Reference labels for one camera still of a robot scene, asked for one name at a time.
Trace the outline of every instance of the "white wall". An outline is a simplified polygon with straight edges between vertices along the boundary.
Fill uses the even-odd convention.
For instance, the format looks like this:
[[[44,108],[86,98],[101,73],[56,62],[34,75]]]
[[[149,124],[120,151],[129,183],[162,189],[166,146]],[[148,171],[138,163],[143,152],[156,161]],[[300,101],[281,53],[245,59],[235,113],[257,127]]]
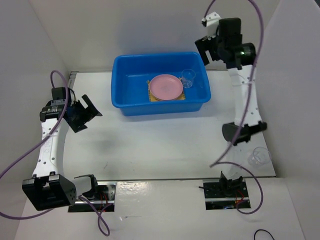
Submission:
[[[281,0],[266,29],[256,83],[265,140],[307,240],[319,239],[320,222],[319,23],[314,0]]]
[[[196,51],[211,0],[29,0],[67,67],[111,70],[122,54]],[[267,24],[279,0],[256,0]],[[248,0],[217,0],[211,12],[242,19],[244,41],[258,42]],[[215,63],[210,68],[221,67]]]
[[[0,7],[0,171],[41,140],[39,112],[51,97],[50,72],[67,69],[25,0]],[[0,181],[0,211],[21,216],[21,184],[37,161],[36,151]],[[0,239],[14,239],[19,221],[0,217]]]

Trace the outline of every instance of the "white table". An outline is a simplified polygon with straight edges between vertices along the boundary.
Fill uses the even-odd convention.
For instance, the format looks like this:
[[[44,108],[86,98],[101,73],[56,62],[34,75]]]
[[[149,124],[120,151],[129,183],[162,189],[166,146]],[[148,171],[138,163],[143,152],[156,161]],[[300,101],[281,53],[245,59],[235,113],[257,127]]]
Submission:
[[[225,150],[222,125],[233,122],[235,103],[226,71],[209,71],[211,100],[201,110],[145,116],[123,116],[111,103],[111,72],[77,73],[72,83],[80,98],[87,94],[103,114],[74,133],[64,147],[67,178],[94,174],[98,180],[155,180],[219,178],[221,166],[209,168]],[[255,147],[266,147],[262,133],[242,144],[236,162]],[[259,177],[275,176],[272,164],[252,169]]]
[[[260,192],[247,179],[251,206]],[[103,213],[111,235],[98,229],[93,212],[67,213],[66,207],[20,221],[15,240],[252,240],[257,229],[276,240],[304,240],[286,184],[281,178],[260,178],[261,209],[242,215],[235,209],[206,210],[201,180],[118,182],[114,212]],[[27,201],[23,216],[37,211]],[[261,232],[257,240],[271,240]]]

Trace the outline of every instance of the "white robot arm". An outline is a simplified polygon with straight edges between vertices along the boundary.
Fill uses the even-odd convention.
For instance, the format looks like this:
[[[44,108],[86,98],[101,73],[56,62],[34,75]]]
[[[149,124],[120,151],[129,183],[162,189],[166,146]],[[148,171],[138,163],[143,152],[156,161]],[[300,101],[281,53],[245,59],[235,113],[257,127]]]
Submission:
[[[250,73],[256,57],[256,49],[252,43],[242,43],[240,18],[224,18],[213,12],[202,19],[207,35],[195,42],[204,65],[209,64],[206,51],[213,61],[222,60],[231,78],[235,98],[234,122],[222,126],[222,134],[231,142],[241,123],[248,99],[248,84],[251,84],[250,102],[241,132],[234,145],[248,142],[251,136],[267,129],[259,113],[256,94],[255,72],[253,80]]]
[[[74,94],[69,96],[69,99],[65,99],[63,87],[53,88],[52,100],[40,112],[44,139],[56,125],[65,101],[68,101],[67,111],[60,125],[40,148],[32,178],[22,183],[22,190],[38,211],[73,205],[81,195],[90,198],[96,193],[98,186],[92,174],[75,177],[71,181],[64,177],[63,155],[69,126],[77,133],[87,128],[86,122],[95,116],[101,116],[86,95],[82,98],[87,103],[87,108],[75,100]]]

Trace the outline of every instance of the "purple cable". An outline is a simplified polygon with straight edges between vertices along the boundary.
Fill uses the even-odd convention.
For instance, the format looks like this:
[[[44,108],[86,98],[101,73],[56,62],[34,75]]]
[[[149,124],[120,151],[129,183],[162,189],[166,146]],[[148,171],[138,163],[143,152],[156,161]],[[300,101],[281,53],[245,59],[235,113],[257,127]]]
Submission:
[[[204,17],[207,16],[211,6],[214,4],[216,0],[212,0],[212,2],[210,3],[209,7],[207,8],[207,10],[205,11],[205,15]],[[259,42],[259,48],[258,48],[258,51],[256,53],[256,56],[255,56],[255,59],[253,61],[253,65],[252,65],[252,68],[251,68],[251,72],[250,72],[250,77],[249,77],[249,83],[252,81],[253,79],[253,76],[254,76],[254,72],[255,72],[255,68],[257,66],[257,61],[258,61],[258,58],[260,56],[260,53],[261,53],[261,49],[262,49],[262,46],[263,46],[263,41],[264,41],[264,19],[262,17],[262,14],[261,14],[261,11],[258,7],[258,5],[254,2],[254,0],[248,0],[251,5],[254,7],[257,15],[258,15],[258,18],[259,18],[259,23],[260,23],[260,42]],[[247,97],[247,100],[246,100],[246,104],[245,104],[245,108],[244,108],[244,111],[243,111],[243,115],[242,115],[242,118],[241,118],[241,121],[240,121],[240,124],[239,124],[239,127],[237,128],[233,138],[232,138],[232,141],[230,142],[230,144],[228,145],[228,147],[225,149],[225,151],[221,154],[221,156],[214,162],[210,165],[210,168],[214,167],[215,165],[218,165],[218,164],[231,164],[231,165],[234,165],[234,166],[237,166],[245,171],[247,171],[253,178],[254,180],[256,181],[256,183],[258,184],[258,187],[260,189],[260,193],[261,193],[261,201],[260,201],[260,204],[259,206],[251,211],[251,212],[243,212],[241,210],[238,209],[238,204],[236,205],[236,209],[242,213],[242,214],[246,214],[246,215],[249,215],[249,214],[254,214],[255,212],[257,212],[261,206],[262,206],[262,203],[264,201],[264,193],[263,193],[263,190],[261,188],[261,185],[257,179],[256,176],[253,175],[252,172],[250,172],[248,169],[246,169],[245,167],[237,164],[237,163],[234,163],[234,162],[230,162],[230,161],[223,161],[223,162],[220,162],[226,155],[227,153],[229,152],[229,150],[231,149],[231,147],[233,146],[233,144],[236,142],[238,136],[240,135],[240,132],[241,132],[241,128],[242,128],[242,125],[244,124],[245,122],[245,119],[246,119],[246,115],[247,115],[247,112],[248,112],[248,108],[249,108],[249,104],[250,104],[250,97],[251,97],[251,93],[252,93],[252,85],[249,84],[248,85],[248,97]]]
[[[69,91],[68,91],[68,83],[65,79],[65,77],[57,70],[53,70],[50,74],[50,79],[51,79],[51,84],[52,84],[52,87],[54,87],[53,85],[53,74],[54,73],[57,73],[62,81],[63,81],[63,85],[64,85],[64,88],[65,88],[65,96],[66,96],[66,99],[69,99]],[[57,129],[57,127],[60,125],[62,119],[64,118],[64,115],[65,115],[65,112],[67,110],[67,106],[68,106],[68,101],[65,101],[64,103],[64,106],[63,106],[63,110],[62,110],[62,113],[58,119],[58,121],[56,122],[56,124],[54,125],[54,127],[52,128],[52,130],[49,132],[49,134],[44,138],[42,139],[38,144],[36,144],[34,147],[32,147],[30,150],[28,150],[26,153],[24,153],[23,155],[21,155],[17,160],[15,160],[14,162],[12,162],[5,170],[3,170],[3,172],[0,173],[0,179],[14,166],[16,165],[18,162],[20,162],[22,159],[24,159],[26,156],[28,156],[30,153],[32,153],[34,150],[36,150],[37,148],[39,148],[42,144],[44,144],[52,135],[52,133],[55,132],[55,130]],[[33,219],[33,218],[36,218],[36,217],[39,217],[39,216],[42,216],[43,214],[46,214],[48,212],[50,212],[52,209],[49,209],[49,210],[46,210],[46,211],[43,211],[43,212],[40,212],[38,214],[35,214],[35,215],[32,215],[32,216],[10,216],[10,215],[7,215],[3,212],[0,212],[0,216],[1,217],[4,217],[6,219],[12,219],[12,220],[27,220],[27,219]]]
[[[100,232],[101,232],[103,235],[105,235],[106,237],[108,237],[108,236],[110,235],[110,229],[109,229],[108,224],[106,223],[106,221],[105,221],[104,218],[102,217],[102,213],[103,213],[103,211],[104,211],[107,207],[111,206],[112,204],[107,204],[104,208],[102,208],[101,212],[98,212],[98,210],[95,208],[95,206],[94,206],[88,199],[86,199],[86,198],[83,197],[83,196],[79,196],[78,198],[79,198],[81,201],[86,202],[86,203],[92,208],[92,210],[95,211],[95,213],[98,215],[98,227],[99,227],[99,230],[100,230]],[[102,221],[103,225],[104,225],[105,228],[107,229],[107,233],[106,233],[105,231],[103,231],[103,229],[101,228],[101,226],[100,226],[100,221]]]

